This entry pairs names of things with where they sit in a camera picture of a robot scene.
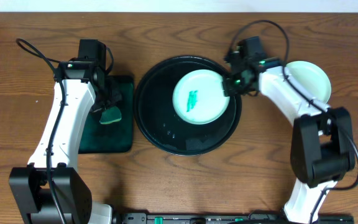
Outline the green yellow sponge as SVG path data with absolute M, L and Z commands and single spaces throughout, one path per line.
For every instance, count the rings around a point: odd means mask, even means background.
M 122 114 L 117 106 L 108 108 L 101 113 L 99 122 L 103 125 L 119 122 L 122 119 Z

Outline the round black tray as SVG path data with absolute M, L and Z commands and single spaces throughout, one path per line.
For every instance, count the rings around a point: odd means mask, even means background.
M 227 77 L 217 62 L 195 55 L 181 55 L 153 66 L 135 91 L 134 118 L 142 134 L 156 147 L 176 155 L 205 154 L 223 145 L 236 130 L 242 112 L 240 96 L 230 97 L 228 109 L 208 124 L 190 124 L 177 115 L 172 96 L 187 73 L 207 69 Z

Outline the mint green plate with stain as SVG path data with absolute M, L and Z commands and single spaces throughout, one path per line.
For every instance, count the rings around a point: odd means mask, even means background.
M 331 96 L 331 82 L 327 74 L 317 65 L 307 61 L 294 61 L 287 64 L 292 76 L 319 101 L 327 103 Z

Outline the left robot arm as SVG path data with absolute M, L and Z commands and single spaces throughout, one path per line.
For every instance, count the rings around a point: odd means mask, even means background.
M 113 207 L 94 202 L 78 174 L 86 119 L 108 73 L 55 73 L 52 108 L 44 133 L 25 167 L 14 167 L 9 186 L 24 223 L 113 223 Z

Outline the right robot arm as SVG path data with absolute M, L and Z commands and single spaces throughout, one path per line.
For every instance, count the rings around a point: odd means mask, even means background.
M 358 149 L 352 136 L 351 116 L 341 108 L 330 107 L 312 89 L 328 82 L 313 76 L 301 81 L 283 65 L 232 66 L 224 81 L 228 94 L 257 91 L 271 100 L 291 122 L 290 162 L 296 182 L 284 205 L 291 223 L 316 223 L 318 211 L 331 191 L 358 186 Z

